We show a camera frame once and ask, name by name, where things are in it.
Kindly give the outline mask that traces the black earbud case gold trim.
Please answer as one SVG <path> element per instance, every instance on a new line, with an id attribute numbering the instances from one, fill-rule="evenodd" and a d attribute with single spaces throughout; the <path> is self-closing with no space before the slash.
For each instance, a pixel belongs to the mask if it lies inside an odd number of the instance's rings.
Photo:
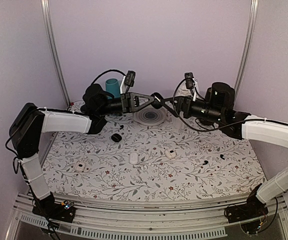
<path id="1" fill-rule="evenodd" d="M 158 110 L 163 107 L 161 104 L 161 100 L 163 100 L 163 97 L 160 93 L 154 92 L 150 96 L 154 98 L 154 101 L 151 103 L 151 106 L 153 108 Z"/>

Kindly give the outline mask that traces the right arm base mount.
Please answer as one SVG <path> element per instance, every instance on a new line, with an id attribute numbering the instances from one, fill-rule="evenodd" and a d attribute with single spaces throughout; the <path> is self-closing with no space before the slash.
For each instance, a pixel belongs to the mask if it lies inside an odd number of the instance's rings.
<path id="1" fill-rule="evenodd" d="M 240 205 L 229 205 L 224 210 L 224 216 L 229 223 L 236 223 L 253 218 L 263 217 L 263 220 L 256 220 L 255 222 L 243 223 L 241 229 L 248 235 L 256 235 L 260 232 L 262 226 L 267 220 L 269 210 L 265 203 L 262 203 L 256 198 L 255 193 L 251 193 L 246 199 L 246 203 Z"/>

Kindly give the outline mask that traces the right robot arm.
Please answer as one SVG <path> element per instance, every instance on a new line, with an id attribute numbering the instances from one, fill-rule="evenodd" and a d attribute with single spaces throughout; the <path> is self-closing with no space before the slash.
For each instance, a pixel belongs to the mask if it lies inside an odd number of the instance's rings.
<path id="1" fill-rule="evenodd" d="M 235 90 L 226 83 L 213 83 L 203 99 L 182 95 L 155 99 L 161 106 L 170 102 L 173 107 L 169 111 L 180 120 L 195 117 L 210 124 L 216 123 L 218 129 L 230 138 L 260 141 L 288 149 L 288 123 L 235 111 Z M 258 185 L 247 198 L 242 213 L 246 218 L 253 218 L 263 205 L 287 191 L 288 167 Z"/>

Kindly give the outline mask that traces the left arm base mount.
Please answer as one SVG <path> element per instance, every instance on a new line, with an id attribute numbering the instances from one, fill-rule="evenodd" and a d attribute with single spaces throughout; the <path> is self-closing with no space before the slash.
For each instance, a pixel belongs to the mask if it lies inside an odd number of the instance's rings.
<path id="1" fill-rule="evenodd" d="M 43 200 L 37 199 L 34 203 L 32 213 L 46 219 L 58 220 L 66 223 L 72 223 L 76 208 L 75 203 L 70 200 L 64 200 L 56 203 L 54 196 L 51 194 Z"/>

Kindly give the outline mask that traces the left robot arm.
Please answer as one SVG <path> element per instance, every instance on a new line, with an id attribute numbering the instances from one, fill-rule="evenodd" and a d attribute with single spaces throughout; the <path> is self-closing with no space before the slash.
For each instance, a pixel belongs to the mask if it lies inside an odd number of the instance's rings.
<path id="1" fill-rule="evenodd" d="M 41 134 L 76 132 L 96 135 L 107 124 L 106 115 L 135 113 L 155 100 L 153 96 L 134 92 L 123 93 L 119 98 L 115 98 L 98 83 L 91 84 L 82 99 L 84 105 L 77 113 L 38 108 L 33 103 L 26 103 L 9 130 L 23 177 L 39 203 L 39 209 L 47 217 L 54 217 L 59 210 L 40 164 Z"/>

